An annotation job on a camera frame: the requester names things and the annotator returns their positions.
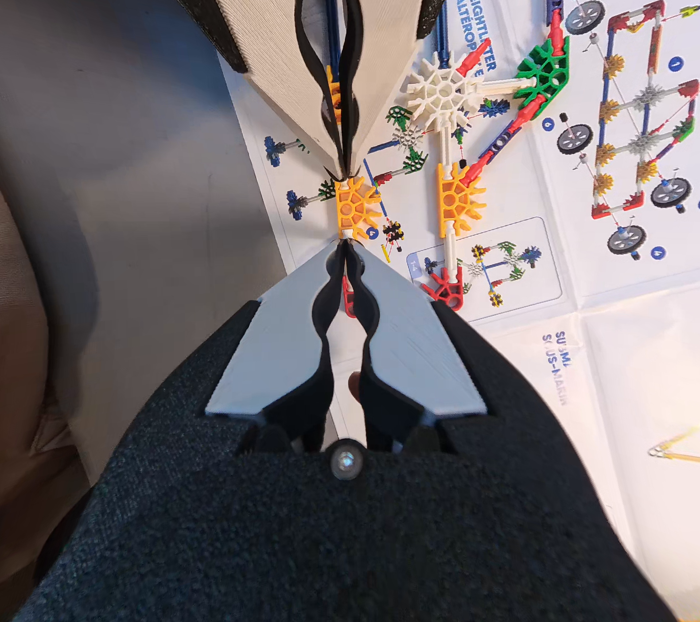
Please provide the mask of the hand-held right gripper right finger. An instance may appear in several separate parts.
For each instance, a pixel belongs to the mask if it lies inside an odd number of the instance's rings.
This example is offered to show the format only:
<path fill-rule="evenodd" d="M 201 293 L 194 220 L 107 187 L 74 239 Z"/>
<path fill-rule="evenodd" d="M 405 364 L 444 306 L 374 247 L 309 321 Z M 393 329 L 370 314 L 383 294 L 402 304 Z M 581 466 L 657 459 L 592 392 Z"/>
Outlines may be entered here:
<path fill-rule="evenodd" d="M 360 380 L 365 419 L 392 441 L 405 443 L 418 426 L 486 415 L 485 401 L 439 318 L 461 321 L 434 304 L 372 252 L 348 245 L 354 313 L 366 333 Z"/>

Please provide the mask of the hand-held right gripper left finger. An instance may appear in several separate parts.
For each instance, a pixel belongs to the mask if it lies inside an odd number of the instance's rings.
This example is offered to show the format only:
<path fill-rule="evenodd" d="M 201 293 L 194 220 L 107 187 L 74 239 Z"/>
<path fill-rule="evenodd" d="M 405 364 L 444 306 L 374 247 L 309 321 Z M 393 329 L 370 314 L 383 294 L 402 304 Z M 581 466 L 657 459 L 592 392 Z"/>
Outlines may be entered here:
<path fill-rule="evenodd" d="M 246 306 L 252 318 L 205 407 L 277 426 L 320 448 L 334 395 L 328 329 L 342 300 L 344 242 L 332 242 Z"/>

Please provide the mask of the colourful rod connector toy model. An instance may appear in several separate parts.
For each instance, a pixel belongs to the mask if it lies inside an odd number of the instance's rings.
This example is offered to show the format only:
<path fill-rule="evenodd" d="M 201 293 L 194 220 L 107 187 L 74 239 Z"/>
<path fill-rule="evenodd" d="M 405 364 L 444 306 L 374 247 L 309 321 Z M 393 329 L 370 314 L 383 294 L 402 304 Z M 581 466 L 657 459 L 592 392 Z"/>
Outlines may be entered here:
<path fill-rule="evenodd" d="M 330 64 L 326 68 L 331 117 L 342 145 L 339 61 L 345 43 L 345 0 L 324 0 Z M 564 0 L 545 0 L 544 40 L 522 60 L 512 79 L 487 80 L 495 68 L 492 36 L 482 0 L 444 0 L 433 29 L 422 40 L 396 96 L 373 127 L 370 145 L 356 172 L 343 172 L 319 191 L 336 204 L 341 236 L 366 241 L 384 215 L 381 244 L 387 262 L 400 250 L 403 230 L 386 212 L 380 187 L 399 175 L 423 169 L 424 136 L 435 134 L 440 154 L 435 165 L 437 237 L 443 257 L 427 259 L 421 289 L 452 311 L 463 306 L 470 288 L 458 239 L 481 220 L 485 204 L 476 199 L 483 172 L 495 157 L 536 119 L 562 91 L 570 75 L 570 38 L 565 35 Z"/>

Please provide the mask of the toy building instruction sheet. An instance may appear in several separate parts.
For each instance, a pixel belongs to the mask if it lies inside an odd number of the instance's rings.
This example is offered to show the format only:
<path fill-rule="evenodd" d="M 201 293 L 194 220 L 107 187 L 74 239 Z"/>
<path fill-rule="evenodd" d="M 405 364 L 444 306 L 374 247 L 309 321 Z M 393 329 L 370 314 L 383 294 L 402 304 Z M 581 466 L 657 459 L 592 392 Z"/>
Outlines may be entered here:
<path fill-rule="evenodd" d="M 545 0 L 482 0 L 512 79 Z M 457 242 L 459 310 L 571 434 L 624 545 L 679 621 L 699 620 L 699 0 L 564 0 L 568 83 L 485 168 Z M 381 185 L 362 241 L 420 287 L 437 237 L 435 134 Z"/>

